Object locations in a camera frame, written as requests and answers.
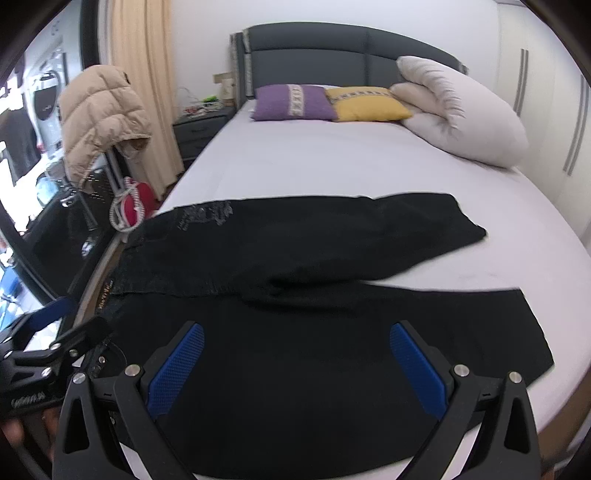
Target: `metal screw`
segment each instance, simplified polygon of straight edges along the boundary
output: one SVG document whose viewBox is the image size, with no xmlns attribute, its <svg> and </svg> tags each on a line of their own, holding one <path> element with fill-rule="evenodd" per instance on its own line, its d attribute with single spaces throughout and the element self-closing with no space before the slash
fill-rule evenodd
<svg viewBox="0 0 591 480">
<path fill-rule="evenodd" d="M 78 373 L 74 374 L 74 376 L 72 377 L 72 381 L 76 385 L 80 385 L 81 383 L 84 382 L 84 380 L 86 380 L 86 375 L 83 374 L 82 372 L 78 372 Z"/>
<path fill-rule="evenodd" d="M 509 374 L 509 380 L 511 380 L 513 383 L 521 383 L 523 377 L 517 372 L 511 372 Z"/>
<path fill-rule="evenodd" d="M 131 364 L 125 368 L 125 375 L 128 377 L 136 377 L 141 372 L 141 370 L 142 369 L 139 365 Z"/>
<path fill-rule="evenodd" d="M 456 373 L 458 377 L 467 377 L 470 373 L 470 369 L 466 365 L 456 365 L 453 367 L 453 371 Z"/>
</svg>

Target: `white bed sheet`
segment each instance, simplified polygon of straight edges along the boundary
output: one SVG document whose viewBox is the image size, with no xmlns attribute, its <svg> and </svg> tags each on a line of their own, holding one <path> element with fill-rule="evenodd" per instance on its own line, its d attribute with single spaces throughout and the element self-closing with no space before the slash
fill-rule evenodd
<svg viewBox="0 0 591 480">
<path fill-rule="evenodd" d="M 377 283 L 423 290 L 520 288 L 555 362 L 528 389 L 541 430 L 591 361 L 591 257 L 544 195 L 518 171 L 459 159 L 398 124 L 254 122 L 249 109 L 245 105 L 208 145 L 160 212 L 254 197 L 452 194 L 488 231 L 486 240 Z M 476 432 L 464 438 L 446 478 L 460 473 Z M 392 479 L 405 464 L 356 477 Z"/>
</svg>

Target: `chair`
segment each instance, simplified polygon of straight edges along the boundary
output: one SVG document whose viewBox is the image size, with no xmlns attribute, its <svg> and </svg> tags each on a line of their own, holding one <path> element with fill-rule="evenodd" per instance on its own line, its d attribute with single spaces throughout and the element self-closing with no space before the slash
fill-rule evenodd
<svg viewBox="0 0 591 480">
<path fill-rule="evenodd" d="M 18 307 L 17 297 L 22 292 L 20 278 L 13 267 L 4 270 L 0 278 L 0 330 L 10 326 L 17 318 L 18 309 L 12 309 L 14 304 Z"/>
</svg>

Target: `curtain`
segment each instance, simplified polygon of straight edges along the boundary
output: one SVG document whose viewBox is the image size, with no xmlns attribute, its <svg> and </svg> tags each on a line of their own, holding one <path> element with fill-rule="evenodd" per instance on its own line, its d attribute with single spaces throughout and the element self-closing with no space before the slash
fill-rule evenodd
<svg viewBox="0 0 591 480">
<path fill-rule="evenodd" d="M 111 62 L 122 67 L 145 104 L 152 140 L 135 162 L 136 180 L 147 181 L 159 199 L 177 181 L 183 162 L 174 138 L 176 81 L 172 65 L 170 0 L 111 0 Z"/>
</svg>

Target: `white pillow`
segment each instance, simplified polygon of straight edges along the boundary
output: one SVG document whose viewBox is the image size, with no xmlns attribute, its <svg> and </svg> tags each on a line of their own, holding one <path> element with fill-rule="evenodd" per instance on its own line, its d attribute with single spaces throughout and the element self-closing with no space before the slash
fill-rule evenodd
<svg viewBox="0 0 591 480">
<path fill-rule="evenodd" d="M 444 118 L 417 113 L 405 127 L 431 145 L 497 167 L 517 165 L 529 148 L 525 128 L 511 107 L 486 87 L 436 61 L 400 57 L 409 82 L 424 85 L 443 107 Z"/>
<path fill-rule="evenodd" d="M 423 85 L 411 82 L 395 83 L 390 87 L 390 92 L 401 102 L 410 103 L 423 112 L 445 116 L 445 110 L 433 92 Z"/>
</svg>

